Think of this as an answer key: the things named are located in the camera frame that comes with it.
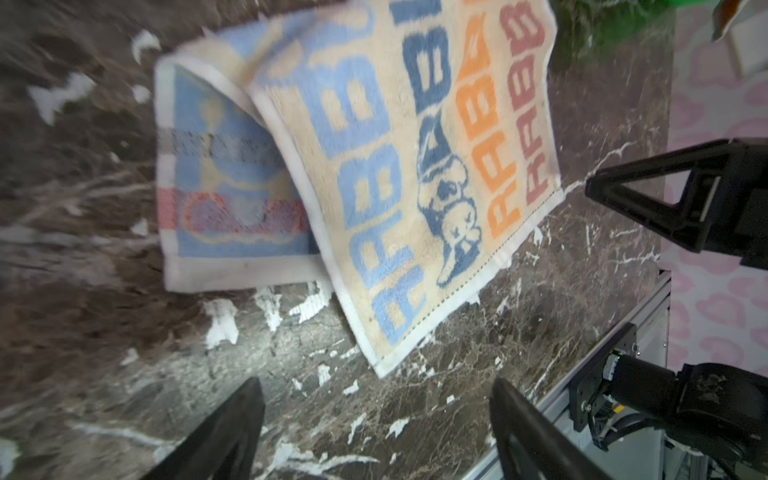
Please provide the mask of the cream rabbit lettered towel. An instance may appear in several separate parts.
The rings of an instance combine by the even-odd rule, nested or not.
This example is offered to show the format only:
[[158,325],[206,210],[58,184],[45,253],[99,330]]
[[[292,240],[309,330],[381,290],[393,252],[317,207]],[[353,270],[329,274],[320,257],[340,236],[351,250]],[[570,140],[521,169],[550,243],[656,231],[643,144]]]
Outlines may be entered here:
[[556,34],[546,1],[346,1],[164,56],[166,288],[317,281],[389,374],[563,199]]

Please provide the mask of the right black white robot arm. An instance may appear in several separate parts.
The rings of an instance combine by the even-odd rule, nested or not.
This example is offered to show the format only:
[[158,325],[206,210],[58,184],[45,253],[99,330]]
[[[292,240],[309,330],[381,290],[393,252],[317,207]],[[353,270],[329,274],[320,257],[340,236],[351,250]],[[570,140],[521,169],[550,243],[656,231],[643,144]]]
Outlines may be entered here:
[[[690,253],[736,257],[767,268],[767,141],[721,139],[611,167],[587,181],[591,200]],[[767,379],[722,363],[678,372],[614,354],[598,396],[633,414],[606,434],[602,449],[644,428],[667,436],[728,469],[767,469]]]

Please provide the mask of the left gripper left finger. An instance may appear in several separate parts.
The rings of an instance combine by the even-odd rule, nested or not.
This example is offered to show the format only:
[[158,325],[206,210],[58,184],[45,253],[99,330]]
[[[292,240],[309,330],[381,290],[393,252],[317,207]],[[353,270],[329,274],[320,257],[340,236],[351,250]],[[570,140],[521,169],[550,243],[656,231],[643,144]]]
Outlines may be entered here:
[[260,381],[250,377],[143,479],[248,479],[264,414]]

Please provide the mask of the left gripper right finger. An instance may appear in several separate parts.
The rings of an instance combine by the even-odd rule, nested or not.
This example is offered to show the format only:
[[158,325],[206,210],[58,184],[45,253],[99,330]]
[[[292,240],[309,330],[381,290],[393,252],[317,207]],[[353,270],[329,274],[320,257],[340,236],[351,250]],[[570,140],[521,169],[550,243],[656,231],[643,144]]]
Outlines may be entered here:
[[609,479],[503,378],[493,383],[489,413],[506,479]]

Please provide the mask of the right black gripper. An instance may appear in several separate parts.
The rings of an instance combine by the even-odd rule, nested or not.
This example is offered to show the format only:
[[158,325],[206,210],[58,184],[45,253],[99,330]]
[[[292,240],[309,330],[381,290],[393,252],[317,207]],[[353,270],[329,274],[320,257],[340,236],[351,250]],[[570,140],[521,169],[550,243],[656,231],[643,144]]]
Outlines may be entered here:
[[767,140],[720,139],[599,170],[591,200],[692,253],[767,268]]

